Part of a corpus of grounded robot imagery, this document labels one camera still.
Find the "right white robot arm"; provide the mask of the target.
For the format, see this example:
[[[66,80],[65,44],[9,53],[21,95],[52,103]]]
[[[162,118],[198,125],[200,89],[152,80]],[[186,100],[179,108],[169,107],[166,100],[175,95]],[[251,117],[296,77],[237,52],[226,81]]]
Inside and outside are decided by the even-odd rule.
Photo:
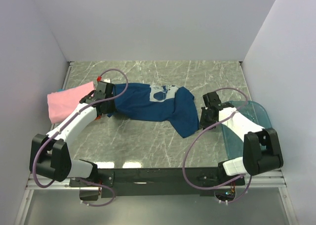
[[[278,134],[264,128],[239,112],[231,103],[222,103],[216,92],[203,95],[200,127],[211,130],[218,125],[227,127],[243,143],[242,156],[219,163],[217,180],[228,185],[234,176],[256,176],[283,167],[284,161]]]

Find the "blue t shirt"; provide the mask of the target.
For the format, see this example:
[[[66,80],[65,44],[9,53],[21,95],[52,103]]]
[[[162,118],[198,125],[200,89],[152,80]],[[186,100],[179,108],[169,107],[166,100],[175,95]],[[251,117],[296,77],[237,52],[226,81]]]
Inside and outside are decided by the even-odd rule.
[[[132,120],[169,121],[183,138],[199,129],[195,97],[185,87],[129,83],[124,94],[114,102],[115,113]]]

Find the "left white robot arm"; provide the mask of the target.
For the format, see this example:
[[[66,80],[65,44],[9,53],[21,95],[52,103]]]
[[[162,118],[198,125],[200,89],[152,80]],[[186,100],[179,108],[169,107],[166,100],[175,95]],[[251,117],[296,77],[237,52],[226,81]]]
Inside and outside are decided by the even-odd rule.
[[[58,127],[45,135],[37,134],[32,139],[30,172],[53,181],[62,182],[67,178],[81,178],[87,186],[94,186],[99,180],[95,163],[73,160],[69,146],[83,129],[98,116],[114,108],[111,98],[114,84],[109,79],[99,81],[95,90],[83,97],[75,110]]]

